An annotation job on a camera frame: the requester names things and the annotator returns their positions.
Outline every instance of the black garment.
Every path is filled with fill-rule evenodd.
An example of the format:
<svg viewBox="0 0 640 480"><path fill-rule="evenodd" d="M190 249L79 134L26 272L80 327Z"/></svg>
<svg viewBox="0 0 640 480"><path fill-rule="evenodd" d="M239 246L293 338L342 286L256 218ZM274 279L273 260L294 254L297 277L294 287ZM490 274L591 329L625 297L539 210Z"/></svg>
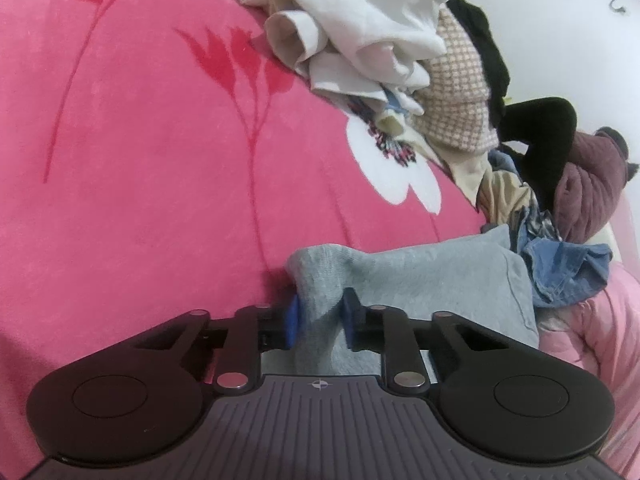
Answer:
<svg viewBox="0 0 640 480"><path fill-rule="evenodd" d="M545 97L509 105L498 127L501 142L528 145L514 159L523 180L536 193L540 209L553 211L556 187L574 143L577 117L573 105L559 97Z"/></svg>
<svg viewBox="0 0 640 480"><path fill-rule="evenodd" d="M484 79L491 90L489 120L492 126L497 128L504 116L504 97L507 95L510 77L489 30L489 21L480 7L473 6L466 0L449 0L447 7L465 29L480 54Z"/></svg>

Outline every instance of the pink blanket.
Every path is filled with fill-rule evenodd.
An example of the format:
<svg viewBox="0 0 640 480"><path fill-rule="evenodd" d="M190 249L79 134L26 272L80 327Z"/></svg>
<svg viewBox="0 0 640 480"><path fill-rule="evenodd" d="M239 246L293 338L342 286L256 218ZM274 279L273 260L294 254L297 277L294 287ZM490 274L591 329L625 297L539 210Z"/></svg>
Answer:
<svg viewBox="0 0 640 480"><path fill-rule="evenodd" d="M640 478L640 283L611 264L607 287L558 311L564 328L540 331L540 349L597 375L616 414L601 458L624 478Z"/></svg>
<svg viewBox="0 0 640 480"><path fill-rule="evenodd" d="M286 258L484 223L311 95L235 0L0 0L0 472L40 459L42 376L192 308L276 298Z"/></svg>

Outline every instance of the gray garment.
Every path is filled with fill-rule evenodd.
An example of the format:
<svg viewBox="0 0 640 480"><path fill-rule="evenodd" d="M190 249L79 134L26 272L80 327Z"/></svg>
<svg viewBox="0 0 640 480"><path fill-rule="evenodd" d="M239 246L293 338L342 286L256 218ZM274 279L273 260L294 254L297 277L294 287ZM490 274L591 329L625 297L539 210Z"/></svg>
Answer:
<svg viewBox="0 0 640 480"><path fill-rule="evenodd" d="M415 319L431 319L433 312L450 310L537 348L529 274L509 246L509 229L504 225L483 235L383 253L333 244L296 251L287 270L301 301L301 331L292 351L263 356L263 372L380 373L379 355L347 348L338 311L347 286L356 290L364 305L396 306ZM425 363L434 382L433 368L428 359Z"/></svg>

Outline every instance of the checkered garment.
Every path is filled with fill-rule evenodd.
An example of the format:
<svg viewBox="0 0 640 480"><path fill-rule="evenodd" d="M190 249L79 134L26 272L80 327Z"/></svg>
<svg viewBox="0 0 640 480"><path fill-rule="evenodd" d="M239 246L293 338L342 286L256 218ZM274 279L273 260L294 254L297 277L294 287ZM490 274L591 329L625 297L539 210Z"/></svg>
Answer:
<svg viewBox="0 0 640 480"><path fill-rule="evenodd" d="M411 116L410 123L427 140L464 152L482 153L498 145L489 121L491 91L484 79L482 60L465 29L447 7L440 9L438 35L447 53L421 61L431 84L414 92L424 115Z"/></svg>

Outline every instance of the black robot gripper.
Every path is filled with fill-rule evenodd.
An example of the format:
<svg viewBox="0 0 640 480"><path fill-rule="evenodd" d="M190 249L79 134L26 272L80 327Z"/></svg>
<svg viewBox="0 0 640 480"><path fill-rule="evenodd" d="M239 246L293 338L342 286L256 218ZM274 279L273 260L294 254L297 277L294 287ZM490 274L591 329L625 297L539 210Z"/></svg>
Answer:
<svg viewBox="0 0 640 480"><path fill-rule="evenodd" d="M295 298L194 310L52 372L28 399L46 459L27 478L620 478L597 459L614 405L596 377L451 312L350 288L337 308L379 376L263 376L261 353L294 345Z"/></svg>

